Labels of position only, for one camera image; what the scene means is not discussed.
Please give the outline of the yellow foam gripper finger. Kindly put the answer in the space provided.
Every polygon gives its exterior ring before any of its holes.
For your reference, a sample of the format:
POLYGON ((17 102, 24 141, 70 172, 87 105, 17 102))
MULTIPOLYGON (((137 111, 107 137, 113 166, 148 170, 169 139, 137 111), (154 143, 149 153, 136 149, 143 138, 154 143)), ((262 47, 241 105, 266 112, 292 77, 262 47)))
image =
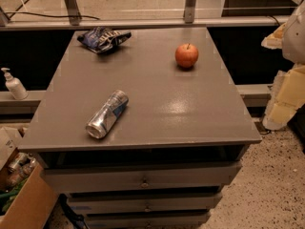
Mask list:
POLYGON ((283 32, 285 27, 286 24, 280 25, 275 31, 273 31, 271 34, 269 34, 262 40, 261 46, 271 50, 281 49, 283 32))
POLYGON ((294 64, 287 72, 279 71, 275 76, 263 126, 272 131, 285 127, 304 104, 305 65, 294 64))

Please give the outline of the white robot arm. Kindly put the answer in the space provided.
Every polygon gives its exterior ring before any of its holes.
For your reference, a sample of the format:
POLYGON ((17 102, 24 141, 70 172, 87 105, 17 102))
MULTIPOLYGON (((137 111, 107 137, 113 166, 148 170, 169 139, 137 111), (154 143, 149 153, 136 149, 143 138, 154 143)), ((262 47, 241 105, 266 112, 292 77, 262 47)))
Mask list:
POLYGON ((305 104, 305 0, 287 22, 263 39, 261 46, 281 49, 283 57, 294 63, 287 72, 276 74, 262 120, 266 129, 279 130, 305 104))

